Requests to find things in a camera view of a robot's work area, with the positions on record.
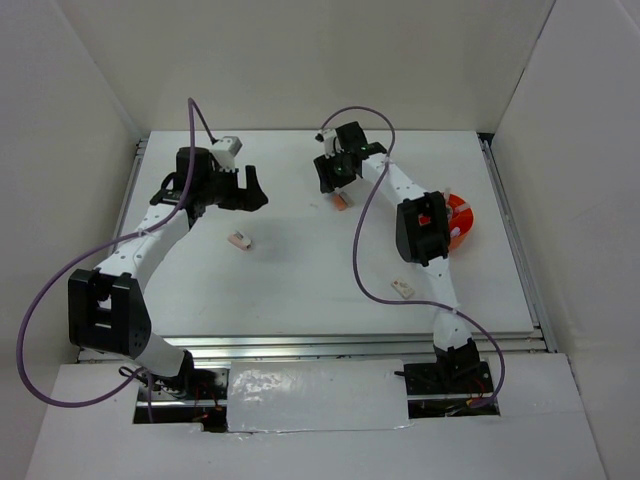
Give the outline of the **blue gel pen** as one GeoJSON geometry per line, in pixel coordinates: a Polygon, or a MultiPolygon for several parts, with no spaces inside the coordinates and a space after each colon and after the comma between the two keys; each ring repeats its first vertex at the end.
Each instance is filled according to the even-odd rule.
{"type": "Polygon", "coordinates": [[[459,213],[461,213],[463,211],[466,211],[466,210],[468,210],[470,208],[470,205],[468,203],[466,203],[466,202],[463,202],[461,204],[450,203],[449,206],[451,207],[452,211],[455,214],[459,214],[459,213]]]}

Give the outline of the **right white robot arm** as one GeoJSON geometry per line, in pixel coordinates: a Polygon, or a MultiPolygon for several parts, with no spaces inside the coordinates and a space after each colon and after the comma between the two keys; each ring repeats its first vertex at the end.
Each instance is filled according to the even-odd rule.
{"type": "Polygon", "coordinates": [[[434,298],[425,305],[439,310],[433,323],[436,379],[448,392],[460,391],[478,371],[481,360],[469,329],[476,323],[458,310],[450,273],[451,231],[447,200],[411,180],[390,158],[391,149],[367,139],[359,123],[323,127],[315,140],[324,153],[314,159],[320,191],[332,194],[361,178],[372,185],[356,226],[352,270],[356,285],[369,299],[386,305],[418,305],[418,300],[384,300],[369,292],[358,269],[358,247],[367,211],[378,193],[395,208],[395,246],[401,259],[420,268],[434,298]]]}

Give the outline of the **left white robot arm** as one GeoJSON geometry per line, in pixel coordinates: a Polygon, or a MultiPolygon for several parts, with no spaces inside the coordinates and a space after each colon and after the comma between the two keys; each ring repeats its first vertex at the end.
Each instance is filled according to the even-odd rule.
{"type": "Polygon", "coordinates": [[[192,354],[155,334],[144,291],[166,255],[206,209],[254,212],[268,198],[254,166],[225,163],[221,150],[182,147],[176,168],[162,181],[132,238],[92,270],[78,269],[68,280],[69,338],[83,349],[114,354],[149,371],[176,399],[213,384],[215,374],[194,365],[192,354]]]}

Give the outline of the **orange grey correction tape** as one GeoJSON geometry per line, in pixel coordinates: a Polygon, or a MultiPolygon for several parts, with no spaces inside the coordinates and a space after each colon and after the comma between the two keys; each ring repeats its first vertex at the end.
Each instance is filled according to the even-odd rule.
{"type": "Polygon", "coordinates": [[[344,211],[348,208],[347,202],[341,195],[334,196],[333,203],[337,211],[344,211]]]}

